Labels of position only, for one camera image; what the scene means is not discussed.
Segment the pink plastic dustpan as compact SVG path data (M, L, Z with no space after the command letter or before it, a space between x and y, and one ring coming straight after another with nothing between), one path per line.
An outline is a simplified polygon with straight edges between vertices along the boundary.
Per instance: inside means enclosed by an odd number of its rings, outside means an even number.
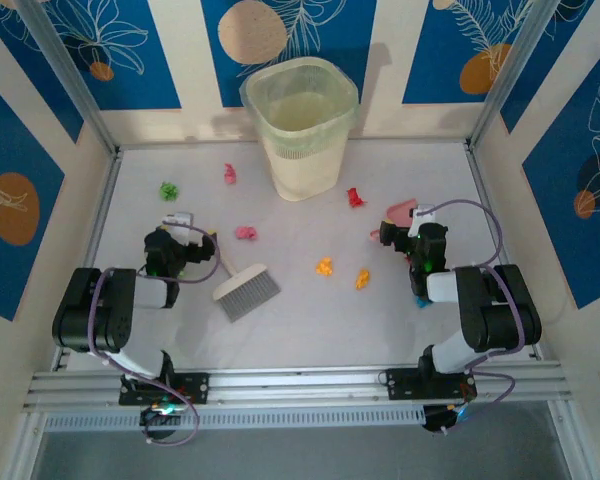
M409 229L412 223L411 210L417 205L416 199L410 199L395 204L386 210L385 219L383 220L390 221L398 227L394 243L386 247L392 247L395 252L402 254L409 265L411 265L413 261L418 237L409 236ZM379 229L372 231L370 237L372 241L382 245L379 242Z

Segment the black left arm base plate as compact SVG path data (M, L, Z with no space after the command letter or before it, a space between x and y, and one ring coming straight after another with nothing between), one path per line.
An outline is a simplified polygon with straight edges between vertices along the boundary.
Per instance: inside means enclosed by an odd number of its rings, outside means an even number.
M194 405L204 405L207 403L209 391L208 373L169 373L159 380L170 386L172 389L186 397ZM174 394L135 379L121 377L121 386L119 390L118 404L121 406L143 406L149 407L154 404L174 403L180 405L183 403Z

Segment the aluminium mounting rail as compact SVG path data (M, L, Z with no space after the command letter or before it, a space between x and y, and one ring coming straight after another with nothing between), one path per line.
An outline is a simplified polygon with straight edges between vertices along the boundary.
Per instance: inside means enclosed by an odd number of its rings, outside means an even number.
M201 407L266 408L384 405L391 401L378 375L385 366L210 370L207 403ZM474 376L478 402L501 394L506 401L566 401L573 398L557 361L491 362ZM33 375L23 402L26 412L113 409L120 376L113 371L58 371ZM427 400L403 403L434 404Z

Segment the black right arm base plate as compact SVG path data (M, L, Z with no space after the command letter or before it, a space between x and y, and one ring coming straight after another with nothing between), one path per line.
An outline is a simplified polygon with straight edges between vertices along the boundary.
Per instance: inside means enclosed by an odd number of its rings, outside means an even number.
M472 401L477 396L474 378L464 373L440 374L426 378L416 368L396 368L385 371L390 400L461 400Z

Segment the cream waste bin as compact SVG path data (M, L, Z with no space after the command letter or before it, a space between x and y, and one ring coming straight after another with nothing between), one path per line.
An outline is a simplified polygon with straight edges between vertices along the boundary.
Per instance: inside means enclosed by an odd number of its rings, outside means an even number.
M274 187L283 199L302 201L337 183L349 134L337 138L320 152L305 156L296 153L289 158L282 156L271 141L262 139L259 134L258 137L269 162Z

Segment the aluminium frame post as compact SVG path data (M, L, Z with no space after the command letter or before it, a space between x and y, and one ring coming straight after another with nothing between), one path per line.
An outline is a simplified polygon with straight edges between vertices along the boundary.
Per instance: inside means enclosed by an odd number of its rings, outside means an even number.
M509 97L521 72L540 41L543 32L554 15L560 0L534 0L531 11L523 22L504 65L487 94L484 107L478 117L472 135L467 140L468 151L477 152L491 123L499 116L500 110Z
M119 146L51 20L37 0L13 0L20 17L49 66L96 139L113 159Z

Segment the aluminium table edge rail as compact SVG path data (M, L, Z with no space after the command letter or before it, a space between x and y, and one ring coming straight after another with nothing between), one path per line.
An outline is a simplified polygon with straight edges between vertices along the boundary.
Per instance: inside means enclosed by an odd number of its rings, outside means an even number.
M486 183L483 178L478 161L476 160L475 155L472 153L468 143L464 145L464 148L467 156L467 161L471 169L472 177L476 185L479 199L484 206L486 206L493 213L496 213L496 208L492 205L489 192L486 187ZM498 228L495 225L494 221L491 220L489 216L486 216L486 218L494 245L497 246L499 240L501 240L502 242L504 241L504 237L502 236L502 234L498 233ZM502 246L499 250L498 261L500 264L508 264L510 262L504 242L502 243Z
M99 245L106 224L108 212L112 202L115 186L121 168L123 152L119 151L113 158L105 175L105 183L98 197L97 209L90 230L87 247L79 267L93 267L99 250ZM51 360L51 371L58 372L66 370L69 364L71 351L64 347L56 347Z

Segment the grey bristle hand brush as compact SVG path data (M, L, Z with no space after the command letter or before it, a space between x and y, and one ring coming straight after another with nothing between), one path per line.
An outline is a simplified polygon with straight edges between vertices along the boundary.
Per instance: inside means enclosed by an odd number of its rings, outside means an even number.
M238 270L223 248L220 249L220 263L229 278L216 287L212 298L230 322L241 319L281 292L268 267L262 263Z

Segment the translucent green bin liner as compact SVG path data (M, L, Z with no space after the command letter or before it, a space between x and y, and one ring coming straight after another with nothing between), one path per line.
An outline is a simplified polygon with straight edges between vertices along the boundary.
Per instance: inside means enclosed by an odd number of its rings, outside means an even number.
M266 67L240 86L242 104L259 136L284 157L320 152L355 126L356 84L336 65L299 57Z

